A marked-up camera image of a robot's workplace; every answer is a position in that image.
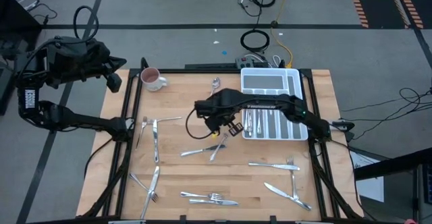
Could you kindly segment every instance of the white mug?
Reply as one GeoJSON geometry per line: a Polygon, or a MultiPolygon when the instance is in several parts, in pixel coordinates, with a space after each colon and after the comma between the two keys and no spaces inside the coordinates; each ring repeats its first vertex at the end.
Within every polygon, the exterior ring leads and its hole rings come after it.
{"type": "Polygon", "coordinates": [[[140,78],[144,87],[151,92],[155,92],[163,86],[168,86],[167,79],[161,77],[159,70],[153,67],[145,68],[141,72],[140,78]]]}

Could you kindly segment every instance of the white cutlery tray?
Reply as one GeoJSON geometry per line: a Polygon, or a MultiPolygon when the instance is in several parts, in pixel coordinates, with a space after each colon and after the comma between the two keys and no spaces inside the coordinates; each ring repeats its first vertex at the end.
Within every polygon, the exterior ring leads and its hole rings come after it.
{"type": "MultiPolygon", "coordinates": [[[[243,68],[241,71],[242,92],[245,94],[295,95],[303,99],[300,73],[297,69],[243,68]]],[[[288,121],[281,111],[248,109],[252,113],[252,133],[245,130],[247,140],[307,140],[308,130],[302,123],[288,121]],[[258,119],[261,133],[257,133],[258,119]]],[[[242,110],[245,125],[246,110],[242,110]]]]}

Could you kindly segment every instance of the mug handle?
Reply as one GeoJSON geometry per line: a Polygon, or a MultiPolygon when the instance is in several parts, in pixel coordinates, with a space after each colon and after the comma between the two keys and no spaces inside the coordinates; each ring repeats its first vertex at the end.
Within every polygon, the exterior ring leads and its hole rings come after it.
{"type": "Polygon", "coordinates": [[[162,82],[162,86],[168,86],[167,78],[163,78],[162,76],[159,76],[159,79],[162,82]]]}

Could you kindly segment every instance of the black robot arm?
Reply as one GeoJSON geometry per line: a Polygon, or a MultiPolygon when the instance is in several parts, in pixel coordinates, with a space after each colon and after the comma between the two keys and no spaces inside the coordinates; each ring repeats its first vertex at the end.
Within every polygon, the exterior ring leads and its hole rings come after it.
{"type": "Polygon", "coordinates": [[[205,124],[213,133],[219,133],[222,125],[230,127],[232,136],[242,131],[241,123],[234,125],[235,114],[241,109],[280,110],[294,123],[303,123],[311,129],[316,138],[330,138],[330,126],[305,109],[304,101],[296,96],[243,94],[233,89],[223,89],[207,100],[195,101],[196,116],[204,118],[205,124]]]}
{"type": "Polygon", "coordinates": [[[60,84],[104,76],[112,92],[122,84],[114,72],[126,63],[125,59],[109,56],[107,47],[90,39],[59,37],[45,42],[29,55],[19,55],[15,64],[17,73],[18,113],[32,125],[47,130],[85,128],[104,130],[116,141],[129,137],[131,122],[114,117],[101,119],[80,115],[67,107],[49,101],[39,101],[39,89],[47,84],[58,88],[60,84]]]}

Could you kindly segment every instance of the butcher block table top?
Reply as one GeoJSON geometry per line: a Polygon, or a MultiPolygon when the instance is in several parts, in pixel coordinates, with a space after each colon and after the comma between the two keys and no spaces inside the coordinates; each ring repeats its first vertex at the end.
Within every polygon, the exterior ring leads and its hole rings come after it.
{"type": "MultiPolygon", "coordinates": [[[[101,111],[101,117],[104,118],[120,116],[122,110],[129,71],[119,70],[117,73],[124,83],[118,93],[111,93],[107,90],[101,111]]],[[[180,157],[181,152],[205,148],[220,141],[221,136],[216,139],[208,137],[204,140],[189,137],[185,129],[186,116],[192,110],[194,101],[209,97],[213,78],[221,79],[220,89],[240,90],[240,74],[163,74],[162,76],[168,79],[168,87],[158,92],[149,92],[144,87],[142,88],[135,125],[134,147],[140,133],[143,116],[149,119],[177,116],[183,118],[158,123],[160,176],[156,193],[159,200],[156,203],[150,201],[145,219],[178,220],[180,215],[186,215],[187,220],[268,221],[269,216],[275,215],[278,221],[321,220],[306,141],[245,140],[241,135],[237,135],[228,139],[227,148],[221,149],[212,163],[209,162],[211,152],[180,157]],[[268,182],[292,195],[289,171],[248,166],[249,161],[285,164],[288,156],[294,156],[294,163],[300,168],[300,171],[294,172],[300,200],[311,205],[312,211],[304,210],[291,200],[276,195],[264,186],[263,183],[268,182]],[[189,204],[188,198],[180,197],[181,191],[195,194],[219,193],[226,200],[238,202],[239,206],[189,204]]],[[[321,117],[328,120],[340,118],[330,72],[313,70],[313,78],[321,117]]],[[[135,97],[136,81],[132,88],[131,99],[135,97]]],[[[307,81],[304,82],[306,99],[310,103],[307,81]]],[[[130,103],[130,111],[132,111],[132,104],[133,100],[130,103]]],[[[235,122],[240,120],[241,115],[237,114],[235,122]]],[[[196,113],[192,114],[188,125],[195,136],[207,134],[207,127],[203,119],[197,119],[196,113]]],[[[95,151],[109,138],[108,133],[97,132],[92,151],[95,151]]],[[[341,132],[332,131],[332,138],[338,142],[346,142],[341,132]]],[[[85,213],[105,189],[114,145],[110,143],[90,162],[77,215],[85,213]]],[[[358,214],[363,215],[356,202],[354,175],[348,150],[331,142],[327,143],[327,149],[335,187],[346,202],[358,214]]],[[[132,151],[129,168],[129,172],[135,173],[147,187],[150,186],[155,171],[153,158],[153,132],[152,126],[148,125],[144,129],[138,150],[132,151]]],[[[332,216],[329,194],[325,186],[323,193],[327,215],[332,216]]],[[[128,179],[121,218],[139,219],[145,198],[146,191],[132,179],[128,179]]],[[[114,212],[116,199],[117,190],[113,193],[110,214],[114,212]]]]}

